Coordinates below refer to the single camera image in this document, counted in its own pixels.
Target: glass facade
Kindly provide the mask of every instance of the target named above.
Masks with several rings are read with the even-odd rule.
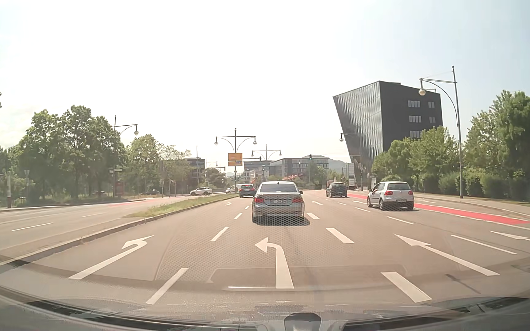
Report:
[[[333,99],[349,154],[363,155],[363,167],[370,169],[375,156],[383,152],[379,82],[336,95]],[[356,174],[359,177],[361,160],[351,157],[351,162],[357,164]]]

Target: grass median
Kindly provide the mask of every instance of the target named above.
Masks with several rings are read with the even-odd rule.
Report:
[[[237,196],[236,194],[218,194],[215,196],[198,197],[195,199],[186,199],[186,200],[178,201],[178,202],[171,203],[171,204],[162,204],[160,206],[154,206],[154,207],[149,208],[148,210],[139,211],[138,213],[130,214],[126,217],[153,217],[157,215],[171,213],[172,211],[177,211],[177,210],[185,209],[188,207],[197,206],[202,203],[231,199],[236,196]]]

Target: car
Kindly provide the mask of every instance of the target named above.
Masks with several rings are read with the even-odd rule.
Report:
[[[210,187],[198,187],[190,192],[190,195],[192,196],[199,196],[202,194],[205,196],[209,196],[210,194],[212,194],[212,189]]]
[[[341,182],[330,183],[326,189],[326,197],[332,198],[335,196],[347,198],[347,185]]]
[[[292,181],[264,181],[253,198],[253,223],[261,217],[304,219],[305,205],[302,194]]]
[[[243,184],[239,187],[239,197],[254,197],[255,196],[255,187],[253,184]]]
[[[367,194],[367,206],[379,206],[380,210],[395,210],[406,207],[414,209],[414,192],[405,181],[383,181],[376,184]]]

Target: straight arrow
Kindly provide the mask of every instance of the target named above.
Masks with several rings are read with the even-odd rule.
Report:
[[[496,234],[501,234],[501,235],[503,235],[505,237],[518,239],[518,240],[526,240],[527,242],[530,242],[530,238],[529,237],[517,236],[517,235],[514,235],[514,234],[502,233],[502,232],[496,232],[496,231],[490,231],[490,232],[493,232],[493,233],[496,233]]]
[[[147,242],[145,242],[144,240],[148,239],[150,237],[152,237],[152,236],[138,238],[138,239],[129,240],[129,241],[125,242],[124,245],[122,246],[122,249],[124,249],[126,247],[129,247],[129,246],[132,246],[132,245],[136,245],[136,247],[132,247],[131,249],[127,250],[126,252],[121,252],[120,254],[118,254],[116,256],[113,256],[113,257],[111,257],[111,258],[109,258],[109,259],[107,259],[105,261],[99,262],[95,266],[88,267],[87,269],[85,269],[85,270],[83,270],[81,272],[78,272],[75,275],[70,276],[69,279],[83,279],[83,278],[87,277],[88,275],[91,275],[92,273],[98,271],[99,269],[101,269],[103,267],[106,267],[106,266],[110,265],[111,263],[116,262],[117,260],[123,258],[124,256],[143,248],[144,246],[147,245]]]
[[[488,269],[486,269],[486,268],[484,268],[484,267],[480,267],[480,266],[478,266],[478,265],[476,265],[476,264],[473,264],[473,263],[468,262],[468,261],[466,261],[466,260],[460,259],[460,258],[458,258],[458,257],[456,257],[456,256],[451,255],[451,254],[447,254],[446,252],[441,252],[441,251],[439,251],[438,249],[434,249],[433,247],[430,247],[430,246],[429,246],[430,244],[423,243],[423,242],[421,242],[421,241],[419,241],[419,240],[416,240],[416,239],[411,239],[411,238],[406,238],[406,237],[403,237],[403,236],[398,236],[397,234],[396,234],[396,237],[402,239],[402,240],[403,240],[405,243],[407,243],[408,245],[411,245],[411,246],[421,246],[422,248],[424,248],[424,249],[426,249],[426,250],[428,250],[428,251],[430,251],[430,252],[433,252],[433,253],[435,253],[435,254],[441,255],[442,257],[444,257],[444,258],[446,258],[446,259],[450,259],[450,260],[452,260],[453,262],[459,263],[459,264],[461,264],[462,266],[468,267],[468,268],[470,268],[470,269],[472,269],[472,270],[475,270],[475,271],[477,271],[477,272],[479,272],[479,273],[482,273],[482,274],[484,274],[484,275],[486,275],[486,276],[496,276],[496,275],[500,275],[500,274],[498,274],[498,273],[496,273],[496,272],[493,272],[493,271],[491,271],[491,270],[488,270]]]

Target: white suv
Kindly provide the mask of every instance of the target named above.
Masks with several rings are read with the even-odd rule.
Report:
[[[405,181],[383,181],[375,185],[367,195],[367,206],[391,210],[406,207],[414,209],[414,192]]]
[[[199,196],[200,194],[209,196],[210,194],[212,194],[212,189],[210,187],[198,187],[190,192],[190,195],[192,196]]]

